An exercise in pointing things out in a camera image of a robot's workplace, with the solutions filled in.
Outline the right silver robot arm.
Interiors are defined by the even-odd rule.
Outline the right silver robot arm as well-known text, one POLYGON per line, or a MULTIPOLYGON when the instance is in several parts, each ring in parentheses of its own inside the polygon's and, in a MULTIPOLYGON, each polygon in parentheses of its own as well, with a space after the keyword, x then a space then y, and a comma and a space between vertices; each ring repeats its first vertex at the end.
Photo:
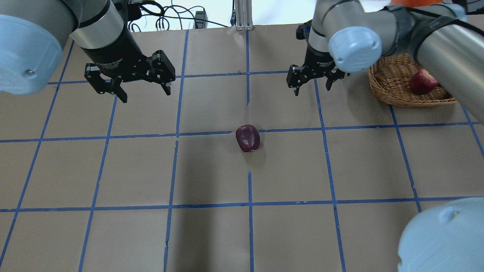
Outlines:
MULTIPOLYGON (((291 65, 289 88, 312 79, 332 83, 371 67, 381 56, 408 52, 420 67, 483 122, 483 30, 467 23, 456 3, 417 8, 386 6, 365 12, 358 0, 318 0, 302 66, 291 65)), ((398 244, 400 272, 482 272, 483 197, 468 197, 420 212, 398 244)))

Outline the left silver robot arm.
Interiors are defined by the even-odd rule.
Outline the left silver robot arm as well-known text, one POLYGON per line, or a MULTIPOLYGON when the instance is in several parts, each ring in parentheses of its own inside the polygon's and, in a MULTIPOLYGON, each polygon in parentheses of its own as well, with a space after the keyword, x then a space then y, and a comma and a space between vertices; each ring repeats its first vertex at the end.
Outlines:
POLYGON ((68 38, 91 62, 84 77, 98 94, 123 103, 123 82, 159 84, 166 95, 176 70, 162 50, 146 56, 128 23, 154 0, 2 0, 0 16, 1 91, 30 95, 41 91, 62 61, 68 38))

